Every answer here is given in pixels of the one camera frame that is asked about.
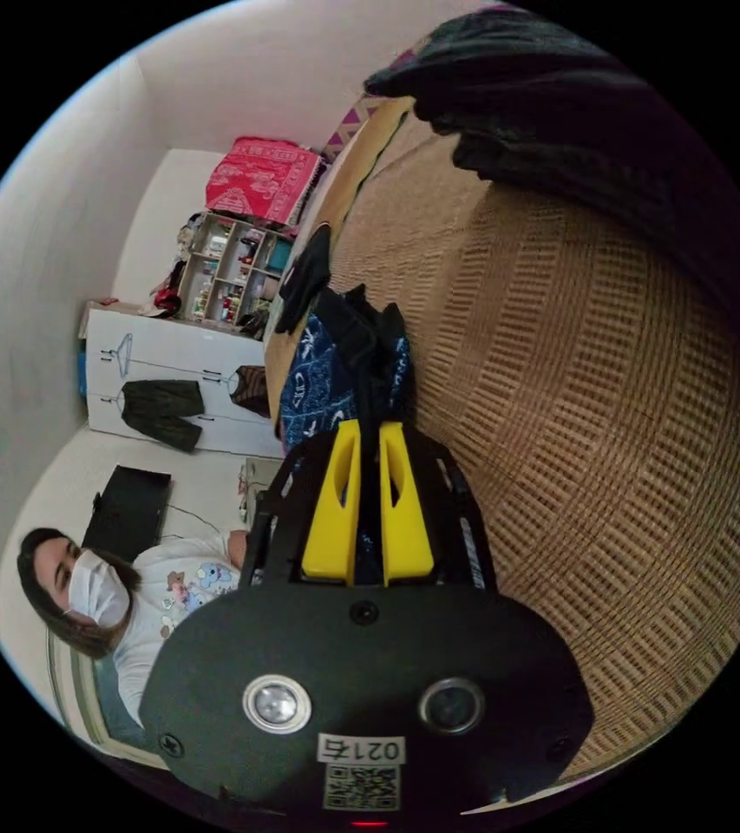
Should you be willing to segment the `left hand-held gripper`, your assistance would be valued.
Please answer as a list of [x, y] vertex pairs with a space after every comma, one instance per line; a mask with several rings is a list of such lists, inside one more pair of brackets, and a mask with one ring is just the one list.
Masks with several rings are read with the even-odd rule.
[[398, 306], [377, 310], [365, 285], [347, 292], [324, 289], [317, 319], [336, 349], [363, 422], [402, 421], [406, 416], [406, 327]]

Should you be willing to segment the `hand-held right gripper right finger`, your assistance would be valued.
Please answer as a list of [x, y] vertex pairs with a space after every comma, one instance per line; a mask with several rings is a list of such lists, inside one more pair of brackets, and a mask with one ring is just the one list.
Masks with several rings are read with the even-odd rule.
[[380, 428], [379, 467], [384, 583], [427, 579], [435, 562], [400, 423], [385, 423]]

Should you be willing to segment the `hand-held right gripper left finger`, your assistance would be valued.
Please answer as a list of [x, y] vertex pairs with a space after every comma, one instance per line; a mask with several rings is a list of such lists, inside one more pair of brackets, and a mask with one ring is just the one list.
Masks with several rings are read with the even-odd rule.
[[355, 578], [361, 497], [361, 438], [358, 423], [340, 423], [311, 519], [301, 560], [312, 581], [352, 583]]

